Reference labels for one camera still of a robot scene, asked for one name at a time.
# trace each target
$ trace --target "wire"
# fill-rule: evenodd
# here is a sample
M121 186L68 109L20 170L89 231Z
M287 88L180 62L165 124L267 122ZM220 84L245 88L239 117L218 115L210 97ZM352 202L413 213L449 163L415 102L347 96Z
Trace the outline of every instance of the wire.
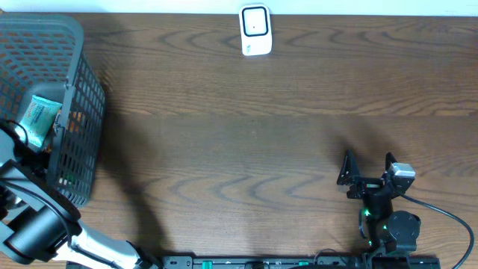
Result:
M23 127L20 123L16 122L15 120L7 120L7 123L13 123L16 126L20 127L24 131L24 133L25 133L25 144L28 146L28 133L27 133L27 130L25 129L25 127Z
M318 258L320 257L320 255L322 255L322 253L325 252L325 251L332 251L332 252L338 254L338 252L335 251L334 249L331 249L331 248L323 249L323 250L319 251L319 252L315 255L315 257L314 257L314 265L316 265L316 264L318 263L318 260L317 260L317 259L318 259ZM347 265L347 262L344 260L344 258L342 258L342 256L338 255L338 258L340 258L340 260L341 260L345 265Z
M411 198L405 194L402 194L401 192L399 192L396 188L395 188L395 185L392 181L389 181L391 183L391 187L401 196L403 197L404 199L410 201L410 202L414 202L418 205L422 205L426 208L429 208L429 209L433 209L435 210L436 212L440 212L442 214L444 214L445 216L447 217L451 217L453 218L454 220L458 221L460 224L462 224L467 230L468 230L468 233L470 234L470 244L468 245L468 248L466 249L466 252L465 254L463 255L463 257L458 261L458 263L453 266L453 269L458 269L460 266L463 265L463 262L465 262L465 260L469 257L471 251L473 250L473 246L474 246L474 242L475 242L475 236L473 234L473 230L471 229L471 227L468 225L468 223L466 223L464 220L462 220L461 218L455 216L454 214L451 214L450 212L447 212L441 208L438 208L434 205L431 205L427 202L422 202L420 200L416 200L415 198Z
M58 219L60 220L61 224L63 225L63 227L65 228L66 230L66 238L67 238L67 246L68 248L70 248L71 250L77 252L77 253L80 253L92 260L94 260L95 262L98 262L98 263L102 263L104 265L107 265L111 268L119 268L117 265L114 264L114 262L107 262L107 261L104 261L102 259L99 259L99 258L96 258L95 256L83 251L81 248L79 247L73 247L72 246L72 233L71 233L71 230L69 229L69 226L68 226L68 223L67 223L67 219L60 213L60 211L55 208L54 205L52 205L47 199L43 198L42 196L40 196L39 194L36 194L34 193L33 191L30 191L24 187L20 187L20 186L17 186L15 184L12 184L12 183L9 183L9 182L5 182L5 181L0 181L0 185L3 185L5 187L8 187L8 188L12 188L14 190L17 190L17 191L21 191L23 192L24 194L27 194L27 195L30 195L31 197L35 198L36 200L42 202L44 205L46 205L48 208L50 208L53 213L55 213L58 217Z

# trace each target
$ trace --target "white wall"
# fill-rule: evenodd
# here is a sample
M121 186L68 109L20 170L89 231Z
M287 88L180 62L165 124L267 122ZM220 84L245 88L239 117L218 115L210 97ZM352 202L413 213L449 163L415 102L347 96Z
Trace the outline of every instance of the white wall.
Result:
M1 0L5 11L234 13L244 0ZM263 0L273 14L478 16L478 0Z

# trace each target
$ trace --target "white device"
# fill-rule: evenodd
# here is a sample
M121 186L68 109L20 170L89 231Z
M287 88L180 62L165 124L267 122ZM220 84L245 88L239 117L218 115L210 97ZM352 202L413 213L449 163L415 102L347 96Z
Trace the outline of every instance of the white device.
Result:
M239 13L242 54L264 55L272 50L269 9L263 4L243 6Z

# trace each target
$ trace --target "snack package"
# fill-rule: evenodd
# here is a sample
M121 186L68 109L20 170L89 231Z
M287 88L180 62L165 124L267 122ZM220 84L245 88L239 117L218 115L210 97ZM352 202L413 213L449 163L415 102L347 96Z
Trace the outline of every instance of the snack package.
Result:
M59 102L32 96L31 103L20 121L20 125L27 131L29 143L38 148L42 146L61 106ZM20 127L16 127L15 132L25 141L25 132Z

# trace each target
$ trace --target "perforated basket wall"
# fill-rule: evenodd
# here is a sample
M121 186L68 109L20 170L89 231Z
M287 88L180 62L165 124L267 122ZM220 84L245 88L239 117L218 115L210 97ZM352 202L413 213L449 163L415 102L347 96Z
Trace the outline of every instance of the perforated basket wall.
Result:
M64 84L46 181L77 206L90 198L105 114L105 93L82 48L83 29L72 18L0 15L0 117L18 119L36 84Z

